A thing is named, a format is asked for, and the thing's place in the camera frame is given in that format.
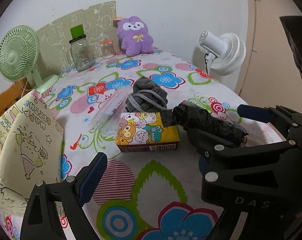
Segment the black umbrella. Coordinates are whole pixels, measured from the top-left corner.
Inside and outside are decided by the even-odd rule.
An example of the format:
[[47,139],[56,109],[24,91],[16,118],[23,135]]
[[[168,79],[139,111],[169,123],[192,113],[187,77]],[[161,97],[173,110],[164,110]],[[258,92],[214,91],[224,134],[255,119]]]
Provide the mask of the black umbrella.
[[171,111],[163,111],[163,114],[168,124],[179,125],[187,132],[188,140],[194,146],[203,142],[237,148],[248,135],[230,122],[215,118],[208,110],[188,101],[181,102]]

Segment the clear plastic pouch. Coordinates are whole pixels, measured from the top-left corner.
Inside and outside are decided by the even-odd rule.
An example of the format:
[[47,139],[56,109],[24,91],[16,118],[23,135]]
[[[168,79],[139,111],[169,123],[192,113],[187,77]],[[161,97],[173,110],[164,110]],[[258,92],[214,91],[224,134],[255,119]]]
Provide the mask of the clear plastic pouch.
[[89,132],[100,133],[103,137],[115,137],[118,121],[125,112],[126,100],[131,93],[130,86],[123,86],[117,90],[110,89],[105,93],[105,101],[90,119]]

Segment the yellow cartoon tissue pack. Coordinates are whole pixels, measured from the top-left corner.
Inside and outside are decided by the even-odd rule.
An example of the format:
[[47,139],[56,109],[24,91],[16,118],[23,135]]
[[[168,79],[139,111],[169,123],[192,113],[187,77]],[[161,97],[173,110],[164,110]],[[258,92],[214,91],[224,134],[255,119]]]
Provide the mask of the yellow cartoon tissue pack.
[[179,128],[171,111],[122,113],[115,143],[121,152],[175,150]]

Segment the yellow fabric storage box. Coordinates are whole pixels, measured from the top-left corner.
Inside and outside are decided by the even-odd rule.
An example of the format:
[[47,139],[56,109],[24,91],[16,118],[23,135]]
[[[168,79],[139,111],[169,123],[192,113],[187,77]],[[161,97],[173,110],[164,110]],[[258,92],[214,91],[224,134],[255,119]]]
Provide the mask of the yellow fabric storage box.
[[23,216],[35,183],[59,183],[64,129],[35,90],[0,117],[0,211]]

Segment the grey drawstring pouch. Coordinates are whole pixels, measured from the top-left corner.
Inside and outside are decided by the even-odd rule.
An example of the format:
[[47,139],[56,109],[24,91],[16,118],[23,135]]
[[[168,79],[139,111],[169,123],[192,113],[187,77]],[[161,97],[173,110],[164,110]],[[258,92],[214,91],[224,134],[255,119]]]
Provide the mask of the grey drawstring pouch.
[[166,111],[167,104],[167,92],[143,76],[133,84],[133,91],[126,99],[126,111],[130,113]]

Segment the beige door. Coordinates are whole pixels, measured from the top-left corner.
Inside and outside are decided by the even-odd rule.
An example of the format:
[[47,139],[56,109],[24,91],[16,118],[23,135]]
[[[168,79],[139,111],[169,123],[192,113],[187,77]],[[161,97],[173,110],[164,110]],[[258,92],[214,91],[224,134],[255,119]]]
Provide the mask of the beige door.
[[248,0],[247,54],[235,89],[248,104],[302,113],[302,81],[279,19],[301,14],[292,0]]

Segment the floral tablecloth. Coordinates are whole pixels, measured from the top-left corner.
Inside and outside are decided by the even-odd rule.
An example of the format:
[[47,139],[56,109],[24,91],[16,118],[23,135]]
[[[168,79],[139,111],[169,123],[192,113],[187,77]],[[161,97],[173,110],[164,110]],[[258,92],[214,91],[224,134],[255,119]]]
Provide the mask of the floral tablecloth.
[[[222,208],[201,199],[200,156],[183,128],[178,127],[177,149],[147,152],[121,152],[116,136],[89,132],[90,119],[105,101],[106,91],[133,89],[143,76],[167,92],[169,109],[192,102],[244,130],[245,146],[280,141],[271,126],[240,117],[236,109],[242,98],[196,66],[159,50],[135,57],[119,54],[82,72],[63,72],[40,94],[64,129],[60,182],[67,182],[103,152],[107,168],[82,209],[96,237],[205,239]],[[20,238],[22,220],[23,216],[0,211],[0,224],[11,239]]]

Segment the white standing fan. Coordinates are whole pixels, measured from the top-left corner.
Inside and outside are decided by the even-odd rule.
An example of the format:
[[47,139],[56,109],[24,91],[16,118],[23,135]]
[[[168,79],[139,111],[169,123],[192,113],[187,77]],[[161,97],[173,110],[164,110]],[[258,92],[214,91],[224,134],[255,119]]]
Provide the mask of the white standing fan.
[[205,56],[208,71],[212,70],[219,76],[234,73],[242,66],[246,57],[246,46],[235,33],[216,36],[209,31],[203,31],[198,38],[198,45],[208,51]]

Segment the wooden bed headboard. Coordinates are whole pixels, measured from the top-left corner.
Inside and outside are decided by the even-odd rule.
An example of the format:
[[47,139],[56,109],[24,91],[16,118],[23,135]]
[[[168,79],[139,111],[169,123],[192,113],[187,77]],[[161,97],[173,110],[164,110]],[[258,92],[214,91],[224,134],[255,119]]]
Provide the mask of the wooden bed headboard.
[[25,94],[31,90],[30,83],[27,78],[24,78],[11,85],[6,91],[0,94],[0,117],[6,110],[8,110],[14,103],[21,99]]

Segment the glass jar green lid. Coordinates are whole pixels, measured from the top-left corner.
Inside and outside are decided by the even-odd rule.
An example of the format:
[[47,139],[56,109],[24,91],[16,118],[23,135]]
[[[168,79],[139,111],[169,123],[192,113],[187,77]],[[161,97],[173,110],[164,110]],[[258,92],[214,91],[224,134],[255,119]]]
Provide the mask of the glass jar green lid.
[[75,68],[78,72],[85,71],[94,65],[94,58],[90,50],[90,45],[86,39],[83,25],[80,24],[72,27],[70,33],[70,52]]

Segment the green patterned board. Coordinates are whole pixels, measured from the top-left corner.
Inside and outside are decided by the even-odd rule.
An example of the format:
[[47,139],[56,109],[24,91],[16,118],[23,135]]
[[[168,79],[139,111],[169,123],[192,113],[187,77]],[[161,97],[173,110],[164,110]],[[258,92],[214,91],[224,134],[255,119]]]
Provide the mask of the green patterned board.
[[100,45],[107,40],[113,41],[115,51],[119,51],[116,36],[116,2],[104,2],[77,10],[48,23],[36,31],[39,41],[37,66],[41,77],[60,74],[70,68],[68,54],[71,40],[86,36],[88,47],[94,58],[102,57]]

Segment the cotton swab jar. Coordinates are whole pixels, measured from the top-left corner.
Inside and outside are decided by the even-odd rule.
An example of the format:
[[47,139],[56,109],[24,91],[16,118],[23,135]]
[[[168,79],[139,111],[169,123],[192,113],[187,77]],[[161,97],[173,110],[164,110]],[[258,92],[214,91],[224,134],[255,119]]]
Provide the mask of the cotton swab jar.
[[110,59],[114,57],[114,46],[113,46],[113,40],[107,40],[100,43],[102,56],[104,59]]

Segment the purple plush bunny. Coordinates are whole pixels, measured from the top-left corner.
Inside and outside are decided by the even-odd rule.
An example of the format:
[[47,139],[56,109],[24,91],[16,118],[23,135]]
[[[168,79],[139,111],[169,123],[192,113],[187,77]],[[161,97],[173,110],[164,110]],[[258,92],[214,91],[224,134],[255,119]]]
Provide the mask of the purple plush bunny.
[[121,41],[121,49],[128,57],[154,52],[154,40],[148,33],[148,27],[137,16],[118,21],[117,36]]

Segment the green desk fan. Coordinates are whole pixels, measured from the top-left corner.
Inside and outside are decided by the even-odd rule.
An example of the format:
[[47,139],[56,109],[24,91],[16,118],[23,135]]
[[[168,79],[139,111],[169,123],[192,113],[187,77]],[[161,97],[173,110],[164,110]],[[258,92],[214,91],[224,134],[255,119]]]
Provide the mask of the green desk fan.
[[39,41],[34,29],[19,25],[9,30],[0,43],[0,74],[7,81],[18,82],[31,75],[41,94],[58,80],[56,74],[41,78],[37,60]]

